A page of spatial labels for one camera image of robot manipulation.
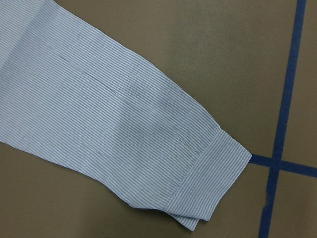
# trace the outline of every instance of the striped cuff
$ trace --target striped cuff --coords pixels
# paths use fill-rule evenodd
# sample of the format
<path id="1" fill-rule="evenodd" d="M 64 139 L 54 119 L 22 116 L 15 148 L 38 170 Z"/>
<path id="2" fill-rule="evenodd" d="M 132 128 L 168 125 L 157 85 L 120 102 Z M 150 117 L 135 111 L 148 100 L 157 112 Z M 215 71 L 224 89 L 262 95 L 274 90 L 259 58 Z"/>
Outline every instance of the striped cuff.
<path id="1" fill-rule="evenodd" d="M 195 228 L 197 219 L 208 221 L 250 158 L 242 145 L 219 130 L 169 200 L 165 212 L 177 214 L 173 217 L 190 230 Z"/>

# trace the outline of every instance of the seam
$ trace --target seam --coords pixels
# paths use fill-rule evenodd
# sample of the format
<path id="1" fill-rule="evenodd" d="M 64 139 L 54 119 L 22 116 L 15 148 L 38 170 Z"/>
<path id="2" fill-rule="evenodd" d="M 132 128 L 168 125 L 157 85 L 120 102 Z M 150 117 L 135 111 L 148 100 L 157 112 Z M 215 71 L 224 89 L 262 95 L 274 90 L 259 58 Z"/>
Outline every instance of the seam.
<path id="1" fill-rule="evenodd" d="M 196 167 L 196 164 L 198 164 L 202 158 L 202 155 L 204 154 L 204 152 L 210 147 L 210 145 L 213 144 L 213 142 L 215 141 L 215 139 L 218 137 L 219 133 L 223 131 L 221 129 L 221 127 L 219 127 L 216 135 L 214 136 L 214 138 L 211 140 L 211 142 L 208 144 L 208 146 L 205 148 L 205 150 L 203 150 L 203 152 L 200 154 L 200 156 L 198 157 L 197 161 L 192 165 L 192 167 L 190 168 L 190 170 L 188 171 L 187 175 L 184 177 L 184 179 L 182 180 L 182 182 L 179 184 L 179 186 L 175 189 L 175 191 L 172 193 L 172 195 L 170 196 L 170 198 L 168 199 L 166 205 L 163 208 L 163 211 L 166 210 L 166 208 L 170 205 L 170 203 L 172 202 L 173 198 L 176 196 L 176 194 L 178 193 L 178 191 L 183 187 L 186 179 L 192 174 L 193 169 Z"/>

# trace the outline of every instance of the clothing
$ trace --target clothing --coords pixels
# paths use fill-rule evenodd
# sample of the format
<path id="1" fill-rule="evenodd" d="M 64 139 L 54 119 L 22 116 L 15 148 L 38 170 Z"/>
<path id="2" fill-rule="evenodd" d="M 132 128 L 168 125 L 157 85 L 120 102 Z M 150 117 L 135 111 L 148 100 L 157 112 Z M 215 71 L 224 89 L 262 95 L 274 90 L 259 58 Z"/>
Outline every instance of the clothing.
<path id="1" fill-rule="evenodd" d="M 251 154 L 154 65 L 52 0 L 0 2 L 0 141 L 193 230 Z"/>

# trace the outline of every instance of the background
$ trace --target background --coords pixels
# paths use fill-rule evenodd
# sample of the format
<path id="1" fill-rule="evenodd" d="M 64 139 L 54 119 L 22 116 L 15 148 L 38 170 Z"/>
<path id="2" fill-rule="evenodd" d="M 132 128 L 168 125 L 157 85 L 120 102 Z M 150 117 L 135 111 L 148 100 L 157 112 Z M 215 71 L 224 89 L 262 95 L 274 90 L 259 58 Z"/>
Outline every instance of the background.
<path id="1" fill-rule="evenodd" d="M 317 237 L 317 1 L 56 2 L 156 65 L 254 156 L 191 232 L 0 143 L 0 237 Z"/>

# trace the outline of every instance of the striped fabric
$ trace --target striped fabric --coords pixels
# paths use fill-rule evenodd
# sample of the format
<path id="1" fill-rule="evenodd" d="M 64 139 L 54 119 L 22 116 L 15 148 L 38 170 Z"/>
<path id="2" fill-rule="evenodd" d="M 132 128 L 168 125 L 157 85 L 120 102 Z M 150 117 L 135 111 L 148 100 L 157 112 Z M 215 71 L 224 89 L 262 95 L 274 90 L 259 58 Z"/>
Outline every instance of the striped fabric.
<path id="1" fill-rule="evenodd" d="M 53 0 L 0 1 L 0 141 L 190 230 L 251 154 L 154 65 Z"/>

